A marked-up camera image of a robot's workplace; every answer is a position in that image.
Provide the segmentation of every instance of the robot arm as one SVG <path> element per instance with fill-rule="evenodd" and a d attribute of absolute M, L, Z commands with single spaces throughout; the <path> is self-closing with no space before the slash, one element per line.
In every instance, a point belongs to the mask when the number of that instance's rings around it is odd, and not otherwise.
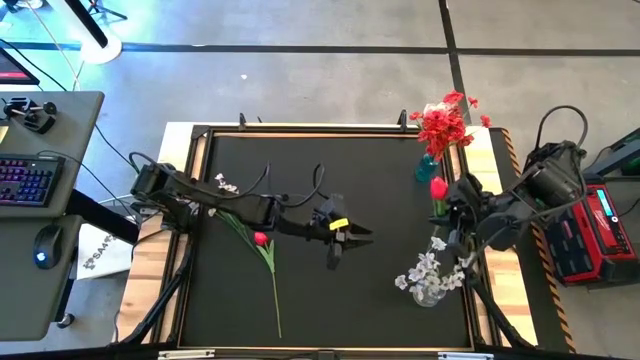
<path fill-rule="evenodd" d="M 372 243 L 366 238 L 371 231 L 347 217 L 339 195 L 326 199 L 310 217 L 303 215 L 307 221 L 298 222 L 292 219 L 300 218 L 301 210 L 288 206 L 285 196 L 221 193 L 169 165 L 155 163 L 142 167 L 131 193 L 137 200 L 157 206 L 164 215 L 163 226 L 181 233 L 192 226 L 191 204 L 196 203 L 230 213 L 254 231 L 278 231 L 322 241 L 329 246 L 327 267 L 331 270 L 336 269 L 343 252 Z"/>
<path fill-rule="evenodd" d="M 482 191 L 472 174 L 463 174 L 449 189 L 447 215 L 431 221 L 451 227 L 458 239 L 474 233 L 484 246 L 505 251 L 531 221 L 545 224 L 584 199 L 579 165 L 584 154 L 570 141 L 547 144 L 529 154 L 524 173 L 499 195 Z"/>

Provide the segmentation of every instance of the rgb keyboard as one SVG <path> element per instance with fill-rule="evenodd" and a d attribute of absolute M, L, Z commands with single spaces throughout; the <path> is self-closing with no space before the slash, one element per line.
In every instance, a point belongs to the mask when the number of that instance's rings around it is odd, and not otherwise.
<path fill-rule="evenodd" d="M 0 154 L 0 206 L 46 207 L 65 159 Z"/>

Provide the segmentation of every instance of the red flower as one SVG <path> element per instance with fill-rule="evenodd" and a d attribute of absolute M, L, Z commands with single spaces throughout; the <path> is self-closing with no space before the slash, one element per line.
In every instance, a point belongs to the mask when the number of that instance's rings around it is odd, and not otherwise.
<path fill-rule="evenodd" d="M 473 139 L 474 139 L 473 135 L 467 135 L 467 136 L 463 137 L 462 140 L 460 140 L 460 145 L 469 146 L 471 144 L 471 142 L 473 141 Z"/>
<path fill-rule="evenodd" d="M 440 176 L 436 176 L 431 180 L 431 197 L 434 200 L 444 200 L 449 191 L 449 185 L 442 180 Z"/>
<path fill-rule="evenodd" d="M 480 120 L 482 120 L 482 126 L 490 127 L 491 126 L 491 118 L 487 115 L 480 116 Z"/>
<path fill-rule="evenodd" d="M 458 102 L 460 102 L 460 100 L 462 99 L 464 99 L 464 94 L 453 90 L 452 92 L 444 96 L 444 99 L 442 99 L 442 102 L 455 105 Z"/>
<path fill-rule="evenodd" d="M 422 130 L 422 131 L 420 131 L 420 133 L 418 133 L 418 141 L 419 142 L 426 141 L 428 138 L 429 138 L 429 133 L 427 133 L 426 130 Z"/>
<path fill-rule="evenodd" d="M 432 121 L 438 123 L 444 121 L 447 118 L 447 112 L 444 110 L 429 111 L 424 116 L 424 122 Z"/>
<path fill-rule="evenodd" d="M 471 104 L 471 106 L 473 106 L 474 108 L 478 108 L 478 99 L 476 98 L 472 98 L 471 96 L 468 97 L 469 99 L 469 103 Z"/>
<path fill-rule="evenodd" d="M 416 111 L 416 112 L 412 113 L 411 115 L 409 115 L 409 119 L 411 119 L 411 120 L 422 119 L 422 113 L 419 112 L 419 111 Z"/>
<path fill-rule="evenodd" d="M 253 234 L 253 240 L 256 242 L 256 245 L 265 246 L 269 242 L 269 237 L 267 237 L 265 233 L 257 232 Z"/>

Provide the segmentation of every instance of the red tulip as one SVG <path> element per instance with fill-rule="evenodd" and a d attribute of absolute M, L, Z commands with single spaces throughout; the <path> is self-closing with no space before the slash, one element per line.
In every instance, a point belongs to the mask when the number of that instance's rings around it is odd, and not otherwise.
<path fill-rule="evenodd" d="M 258 246 L 265 246 L 269 242 L 269 237 L 265 233 L 257 232 L 253 234 L 253 240 Z"/>
<path fill-rule="evenodd" d="M 431 197 L 434 200 L 444 200 L 448 190 L 449 185 L 440 176 L 436 176 L 431 180 Z"/>

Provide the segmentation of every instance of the tulip stem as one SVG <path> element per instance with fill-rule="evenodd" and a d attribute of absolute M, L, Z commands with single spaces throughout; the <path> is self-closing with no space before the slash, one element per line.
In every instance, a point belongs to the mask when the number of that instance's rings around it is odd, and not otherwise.
<path fill-rule="evenodd" d="M 271 273 L 271 280 L 273 281 L 273 297 L 276 301 L 276 318 L 278 319 L 278 337 L 282 339 L 282 328 L 280 327 L 280 306 L 278 305 L 278 287 L 276 286 L 276 273 Z"/>

